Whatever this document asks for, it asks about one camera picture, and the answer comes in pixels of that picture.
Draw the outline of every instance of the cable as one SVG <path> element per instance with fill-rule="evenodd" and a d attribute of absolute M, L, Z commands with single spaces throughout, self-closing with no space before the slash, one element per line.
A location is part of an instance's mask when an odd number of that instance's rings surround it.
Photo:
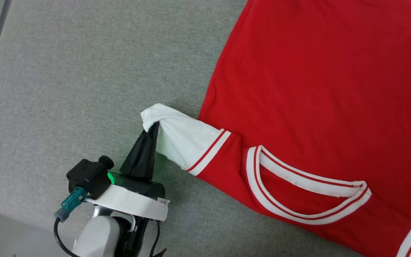
<path fill-rule="evenodd" d="M 57 218 L 55 220 L 55 224 L 54 224 L 54 235 L 55 235 L 55 239 L 57 240 L 57 243 L 60 245 L 61 249 L 66 252 L 69 256 L 71 257 L 80 257 L 77 254 L 71 252 L 71 250 L 69 250 L 61 241 L 60 236 L 58 235 L 58 223 L 60 222 L 60 218 Z"/>
<path fill-rule="evenodd" d="M 158 244 L 158 239 L 159 239 L 159 234 L 160 234 L 160 232 L 159 232 L 159 221 L 156 221 L 156 224 L 158 225 L 158 234 L 156 234 L 156 239 L 155 239 L 155 242 L 153 243 L 153 247 L 152 247 L 152 250 L 150 251 L 149 257 L 162 257 L 163 254 L 168 250 L 167 248 L 165 248 L 161 252 L 159 252 L 158 254 L 153 255 L 153 252 L 155 252 L 156 244 Z"/>

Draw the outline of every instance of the t-shirt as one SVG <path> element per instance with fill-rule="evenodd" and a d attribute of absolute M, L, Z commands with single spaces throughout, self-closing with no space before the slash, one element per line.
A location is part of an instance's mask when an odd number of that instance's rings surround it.
<path fill-rule="evenodd" d="M 250 0 L 199 120 L 411 219 L 411 0 Z"/>
<path fill-rule="evenodd" d="M 144 130 L 160 122 L 157 151 L 263 215 L 312 231 L 367 257 L 411 257 L 411 219 L 373 194 L 365 181 L 302 171 L 263 145 L 156 104 Z"/>

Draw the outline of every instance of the green light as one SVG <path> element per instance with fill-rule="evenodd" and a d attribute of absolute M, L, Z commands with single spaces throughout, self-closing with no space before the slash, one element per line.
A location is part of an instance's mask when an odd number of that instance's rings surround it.
<path fill-rule="evenodd" d="M 115 184 L 114 176 L 112 176 L 112 174 L 110 172 L 107 173 L 107 176 L 111 180 L 112 185 L 114 185 Z"/>

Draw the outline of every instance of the gray cushion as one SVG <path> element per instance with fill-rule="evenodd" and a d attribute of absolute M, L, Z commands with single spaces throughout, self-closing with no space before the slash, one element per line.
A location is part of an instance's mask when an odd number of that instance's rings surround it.
<path fill-rule="evenodd" d="M 13 0 L 0 38 L 0 213 L 48 230 L 83 158 L 119 167 L 161 102 L 196 117 L 245 0 Z M 358 256 L 259 215 L 157 156 L 166 256 Z M 77 238 L 84 204 L 60 226 Z M 151 223 L 141 256 L 156 235 Z"/>

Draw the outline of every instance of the white collar trim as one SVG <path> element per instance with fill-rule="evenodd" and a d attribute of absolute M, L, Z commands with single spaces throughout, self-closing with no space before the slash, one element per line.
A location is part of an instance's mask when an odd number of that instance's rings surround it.
<path fill-rule="evenodd" d="M 264 187 L 260 165 L 302 189 L 333 197 L 348 197 L 348 199 L 323 213 L 315 215 L 297 213 L 279 203 Z M 280 217 L 309 225 L 323 225 L 338 221 L 364 205 L 372 195 L 364 181 L 347 182 L 309 174 L 277 159 L 262 145 L 248 150 L 246 170 L 250 189 L 264 208 Z"/>

